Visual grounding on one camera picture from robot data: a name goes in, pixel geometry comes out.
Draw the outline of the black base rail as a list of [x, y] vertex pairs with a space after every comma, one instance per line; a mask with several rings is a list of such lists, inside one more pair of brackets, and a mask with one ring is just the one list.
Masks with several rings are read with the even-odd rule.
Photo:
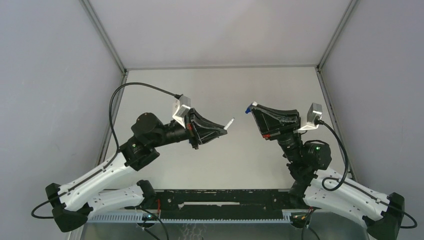
[[308, 206], [285, 189], [157, 190], [147, 210], [165, 220], [281, 220], [283, 211]]

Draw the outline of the white marker pen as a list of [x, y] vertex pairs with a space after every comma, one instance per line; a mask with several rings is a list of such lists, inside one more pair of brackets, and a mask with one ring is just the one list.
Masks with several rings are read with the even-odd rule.
[[224, 126], [224, 130], [227, 130], [231, 125], [232, 125], [232, 123], [234, 122], [234, 120], [235, 120], [235, 118], [233, 117], [225, 126]]

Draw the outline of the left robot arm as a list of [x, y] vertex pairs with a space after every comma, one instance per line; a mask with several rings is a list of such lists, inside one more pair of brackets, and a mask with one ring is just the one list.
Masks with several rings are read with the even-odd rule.
[[117, 190], [105, 189], [157, 159], [158, 147], [188, 141], [197, 150], [200, 145], [228, 133], [228, 125], [214, 123], [194, 108], [182, 120], [184, 124], [175, 119], [164, 124], [153, 113], [143, 113], [131, 126], [133, 136], [111, 158], [67, 184], [48, 185], [45, 191], [58, 228], [63, 233], [71, 232], [98, 214], [125, 207], [153, 207], [157, 196], [148, 180]]

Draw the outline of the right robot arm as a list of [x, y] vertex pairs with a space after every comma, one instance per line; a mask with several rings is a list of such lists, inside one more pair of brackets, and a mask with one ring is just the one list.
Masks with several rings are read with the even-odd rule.
[[324, 125], [323, 107], [312, 103], [302, 120], [297, 110], [277, 110], [253, 102], [246, 110], [253, 115], [261, 136], [276, 141], [287, 159], [294, 179], [289, 203], [307, 205], [347, 218], [366, 229], [375, 240], [395, 240], [405, 216], [405, 199], [398, 193], [384, 194], [348, 178], [330, 167], [331, 147], [322, 140], [302, 141], [302, 133]]

